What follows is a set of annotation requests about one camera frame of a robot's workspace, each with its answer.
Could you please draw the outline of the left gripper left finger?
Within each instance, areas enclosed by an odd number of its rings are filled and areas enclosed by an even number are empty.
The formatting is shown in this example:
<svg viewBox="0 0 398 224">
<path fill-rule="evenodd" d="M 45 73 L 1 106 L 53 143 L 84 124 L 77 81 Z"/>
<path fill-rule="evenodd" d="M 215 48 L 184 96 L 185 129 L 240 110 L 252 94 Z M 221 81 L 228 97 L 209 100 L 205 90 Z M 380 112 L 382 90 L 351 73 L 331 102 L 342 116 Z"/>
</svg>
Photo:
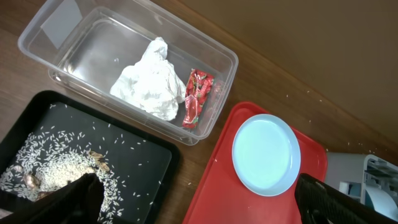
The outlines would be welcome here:
<svg viewBox="0 0 398 224">
<path fill-rule="evenodd" d="M 97 223 L 104 185 L 85 174 L 67 186 L 1 219 L 1 224 Z"/>
</svg>

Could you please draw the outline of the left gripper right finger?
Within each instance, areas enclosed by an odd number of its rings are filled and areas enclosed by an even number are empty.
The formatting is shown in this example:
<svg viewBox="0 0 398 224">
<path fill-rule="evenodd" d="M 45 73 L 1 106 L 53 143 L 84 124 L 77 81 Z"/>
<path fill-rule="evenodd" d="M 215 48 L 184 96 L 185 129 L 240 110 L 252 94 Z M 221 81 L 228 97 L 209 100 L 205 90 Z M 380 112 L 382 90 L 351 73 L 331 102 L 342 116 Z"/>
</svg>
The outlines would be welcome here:
<svg viewBox="0 0 398 224">
<path fill-rule="evenodd" d="M 300 174 L 295 200 L 303 224 L 397 224 L 308 174 Z"/>
</svg>

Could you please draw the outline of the light blue plate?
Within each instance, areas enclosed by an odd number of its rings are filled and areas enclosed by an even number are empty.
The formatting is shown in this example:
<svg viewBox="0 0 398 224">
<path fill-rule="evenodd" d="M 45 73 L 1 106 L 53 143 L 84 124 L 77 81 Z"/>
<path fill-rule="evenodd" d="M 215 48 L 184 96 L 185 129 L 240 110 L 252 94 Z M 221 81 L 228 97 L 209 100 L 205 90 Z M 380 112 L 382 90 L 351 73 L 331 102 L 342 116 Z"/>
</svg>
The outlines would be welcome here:
<svg viewBox="0 0 398 224">
<path fill-rule="evenodd" d="M 233 167 L 251 192 L 274 197 L 293 186 L 301 150 L 292 128 L 271 114 L 257 114 L 239 127 L 232 146 Z"/>
</svg>

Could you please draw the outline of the white napkin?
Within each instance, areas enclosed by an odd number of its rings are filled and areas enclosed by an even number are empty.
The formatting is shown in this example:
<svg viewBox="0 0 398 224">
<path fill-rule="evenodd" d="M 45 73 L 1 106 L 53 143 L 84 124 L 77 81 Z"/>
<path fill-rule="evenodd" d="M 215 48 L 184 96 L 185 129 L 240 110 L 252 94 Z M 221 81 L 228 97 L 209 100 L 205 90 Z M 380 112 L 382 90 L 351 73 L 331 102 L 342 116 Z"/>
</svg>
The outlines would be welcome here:
<svg viewBox="0 0 398 224">
<path fill-rule="evenodd" d="M 110 94 L 164 121 L 176 118 L 186 86 L 167 60 L 168 45 L 157 37 L 140 61 L 121 72 Z"/>
</svg>

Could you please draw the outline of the red sauce packet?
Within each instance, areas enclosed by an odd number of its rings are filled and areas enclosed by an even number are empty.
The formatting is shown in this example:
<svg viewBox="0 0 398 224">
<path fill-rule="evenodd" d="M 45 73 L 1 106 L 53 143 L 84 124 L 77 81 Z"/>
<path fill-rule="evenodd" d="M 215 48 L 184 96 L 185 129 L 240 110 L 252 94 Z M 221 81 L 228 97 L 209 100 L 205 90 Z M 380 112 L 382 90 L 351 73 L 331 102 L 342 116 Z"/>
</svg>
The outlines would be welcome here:
<svg viewBox="0 0 398 224">
<path fill-rule="evenodd" d="M 197 126 L 213 82 L 213 75 L 197 69 L 191 71 L 185 91 L 186 113 L 182 123 L 184 128 L 193 129 Z"/>
</svg>

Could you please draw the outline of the light blue food bowl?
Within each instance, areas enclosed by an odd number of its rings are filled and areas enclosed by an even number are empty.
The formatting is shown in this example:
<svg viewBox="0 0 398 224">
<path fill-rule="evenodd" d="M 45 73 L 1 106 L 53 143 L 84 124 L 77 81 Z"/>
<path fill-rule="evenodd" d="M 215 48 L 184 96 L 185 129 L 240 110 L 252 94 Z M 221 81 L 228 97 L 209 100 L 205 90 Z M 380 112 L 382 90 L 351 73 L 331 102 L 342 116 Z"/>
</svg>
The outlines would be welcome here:
<svg viewBox="0 0 398 224">
<path fill-rule="evenodd" d="M 397 204 L 387 192 L 377 187 L 366 187 L 365 206 L 397 221 Z"/>
</svg>

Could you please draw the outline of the grey dishwasher rack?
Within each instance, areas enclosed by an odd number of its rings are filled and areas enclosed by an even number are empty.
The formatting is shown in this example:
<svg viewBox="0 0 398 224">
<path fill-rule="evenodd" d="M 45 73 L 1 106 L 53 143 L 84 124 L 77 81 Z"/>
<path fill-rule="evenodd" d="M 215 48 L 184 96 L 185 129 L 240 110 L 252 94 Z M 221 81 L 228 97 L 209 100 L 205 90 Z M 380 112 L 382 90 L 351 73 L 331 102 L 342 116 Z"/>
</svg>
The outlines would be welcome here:
<svg viewBox="0 0 398 224">
<path fill-rule="evenodd" d="M 397 166 L 373 154 L 328 152 L 325 183 L 365 205 L 367 186 L 387 192 L 397 204 Z"/>
</svg>

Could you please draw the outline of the food scraps and rice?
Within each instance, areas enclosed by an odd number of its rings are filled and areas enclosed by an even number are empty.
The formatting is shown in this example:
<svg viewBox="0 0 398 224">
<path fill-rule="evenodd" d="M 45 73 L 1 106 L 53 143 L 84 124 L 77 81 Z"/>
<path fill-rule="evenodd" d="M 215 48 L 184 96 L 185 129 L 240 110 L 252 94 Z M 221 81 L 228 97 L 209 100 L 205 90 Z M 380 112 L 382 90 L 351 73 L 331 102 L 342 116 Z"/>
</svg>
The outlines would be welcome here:
<svg viewBox="0 0 398 224">
<path fill-rule="evenodd" d="M 104 185 L 98 220 L 144 223 L 161 175 L 149 180 L 153 165 L 145 139 L 61 102 L 45 109 L 1 174 L 1 190 L 35 201 L 84 174 Z"/>
</svg>

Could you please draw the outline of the black plastic tray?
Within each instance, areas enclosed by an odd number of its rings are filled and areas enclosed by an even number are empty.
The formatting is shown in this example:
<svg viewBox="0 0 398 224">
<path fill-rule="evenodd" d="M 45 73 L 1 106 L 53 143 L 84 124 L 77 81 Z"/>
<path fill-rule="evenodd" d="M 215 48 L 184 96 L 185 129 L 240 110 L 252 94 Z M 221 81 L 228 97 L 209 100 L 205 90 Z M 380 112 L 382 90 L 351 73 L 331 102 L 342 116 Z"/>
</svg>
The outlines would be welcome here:
<svg viewBox="0 0 398 224">
<path fill-rule="evenodd" d="M 1 210 L 94 173 L 104 186 L 99 223 L 154 223 L 179 159 L 172 143 L 42 91 L 1 142 Z"/>
</svg>

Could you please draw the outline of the red serving tray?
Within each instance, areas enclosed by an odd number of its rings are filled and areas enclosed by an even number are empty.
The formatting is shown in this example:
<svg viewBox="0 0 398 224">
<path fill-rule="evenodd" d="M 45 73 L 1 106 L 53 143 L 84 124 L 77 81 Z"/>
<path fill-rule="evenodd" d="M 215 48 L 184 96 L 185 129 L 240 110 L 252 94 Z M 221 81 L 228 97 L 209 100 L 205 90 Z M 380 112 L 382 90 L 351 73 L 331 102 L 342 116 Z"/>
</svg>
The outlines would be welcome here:
<svg viewBox="0 0 398 224">
<path fill-rule="evenodd" d="M 247 189 L 236 175 L 231 153 L 235 134 L 245 120 L 257 114 L 269 113 L 252 102 L 240 102 L 231 110 L 183 220 L 184 223 L 301 222 L 294 196 L 298 177 L 286 192 L 274 197 L 263 197 Z M 324 148 L 291 128 L 301 150 L 302 161 L 298 176 L 306 173 L 323 181 L 328 164 Z"/>
</svg>

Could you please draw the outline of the clear plastic bin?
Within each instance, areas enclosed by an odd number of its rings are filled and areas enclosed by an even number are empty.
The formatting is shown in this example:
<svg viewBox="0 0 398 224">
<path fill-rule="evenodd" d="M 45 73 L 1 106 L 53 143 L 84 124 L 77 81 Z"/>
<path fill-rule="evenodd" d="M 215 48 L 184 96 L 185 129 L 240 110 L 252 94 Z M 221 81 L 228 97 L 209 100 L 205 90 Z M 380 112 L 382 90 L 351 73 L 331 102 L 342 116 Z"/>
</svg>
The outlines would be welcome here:
<svg viewBox="0 0 398 224">
<path fill-rule="evenodd" d="M 193 129 L 182 126 L 184 105 L 174 120 L 163 121 L 110 93 L 122 70 L 138 62 L 156 37 L 167 43 L 168 61 L 183 82 L 193 69 L 214 76 Z M 151 1 L 47 1 L 18 46 L 47 66 L 59 85 L 189 146 L 211 133 L 238 68 L 232 50 Z"/>
</svg>

